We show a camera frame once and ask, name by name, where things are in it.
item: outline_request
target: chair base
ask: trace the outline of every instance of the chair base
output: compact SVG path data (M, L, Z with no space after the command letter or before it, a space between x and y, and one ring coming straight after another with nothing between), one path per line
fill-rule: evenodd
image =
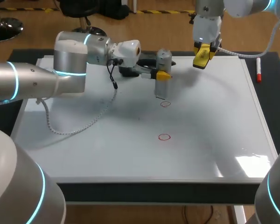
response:
M73 30L73 32L107 36L107 34L102 29L97 27L87 27L86 29L76 28Z
M23 31L23 23L15 18L2 18L0 21L0 41L6 41Z

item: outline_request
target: whiteboard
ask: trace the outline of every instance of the whiteboard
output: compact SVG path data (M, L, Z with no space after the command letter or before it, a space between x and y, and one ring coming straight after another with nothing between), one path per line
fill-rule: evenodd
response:
M42 105L22 106L13 138L56 182L259 183L277 153L244 60L216 56L205 70L175 56L168 99L154 80L124 78L108 112L71 137L47 128ZM52 69L53 58L39 66ZM85 94L48 100L53 127L91 122L113 96L104 66L87 65Z

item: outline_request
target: black bag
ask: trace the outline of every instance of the black bag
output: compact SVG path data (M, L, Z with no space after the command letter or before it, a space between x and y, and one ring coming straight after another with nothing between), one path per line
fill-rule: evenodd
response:
M99 13L116 19L122 20L129 15L130 8L122 5L121 0L100 0Z

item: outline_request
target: chair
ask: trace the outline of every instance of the chair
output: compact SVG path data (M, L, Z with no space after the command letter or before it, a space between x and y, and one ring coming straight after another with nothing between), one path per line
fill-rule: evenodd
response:
M0 17L0 41L6 41L16 37L23 31L23 23L15 18Z
M63 15L80 20L81 27L74 29L73 32L107 36L100 28L92 27L87 18L99 12L99 0L59 0L59 2Z

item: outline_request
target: floor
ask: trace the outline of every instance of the floor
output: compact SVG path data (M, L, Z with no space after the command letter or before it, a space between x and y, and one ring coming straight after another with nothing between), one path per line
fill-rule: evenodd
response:
M0 7L55 7L50 0L6 0ZM192 10L192 0L138 0L138 10ZM62 16L59 12L1 12L2 17L15 17L24 23L23 33L0 43L0 62L6 61L13 49L51 49L56 35L79 26L78 19ZM93 26L102 28L115 41L139 39L143 50L192 51L192 26L187 14L131 14L122 21L101 15L89 17ZM277 19L269 13L234 19L225 15L222 24L222 45L229 50L263 51ZM271 51L280 56L280 31ZM182 206L68 206L68 224L88 223L186 223ZM245 207L250 217L253 206ZM190 224L203 224L210 207L189 206L186 215ZM215 206L210 224L229 224L227 207Z

